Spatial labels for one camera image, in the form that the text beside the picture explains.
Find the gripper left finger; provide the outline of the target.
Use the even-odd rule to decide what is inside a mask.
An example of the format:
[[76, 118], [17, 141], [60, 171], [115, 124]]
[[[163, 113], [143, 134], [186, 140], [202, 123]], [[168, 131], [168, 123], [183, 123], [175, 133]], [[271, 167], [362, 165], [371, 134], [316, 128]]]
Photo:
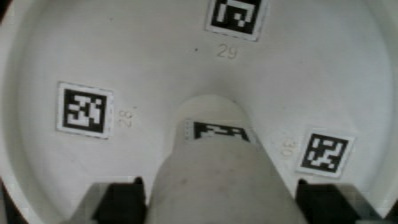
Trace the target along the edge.
[[143, 224], [145, 189], [142, 177], [131, 182], [94, 183], [69, 224]]

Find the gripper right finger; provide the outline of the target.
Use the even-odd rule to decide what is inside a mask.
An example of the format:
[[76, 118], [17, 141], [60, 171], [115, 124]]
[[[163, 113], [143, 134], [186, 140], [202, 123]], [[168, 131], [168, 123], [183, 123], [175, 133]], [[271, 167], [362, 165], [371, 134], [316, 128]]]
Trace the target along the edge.
[[357, 224], [371, 217], [367, 202], [350, 184], [319, 184], [300, 179], [294, 202], [307, 224]]

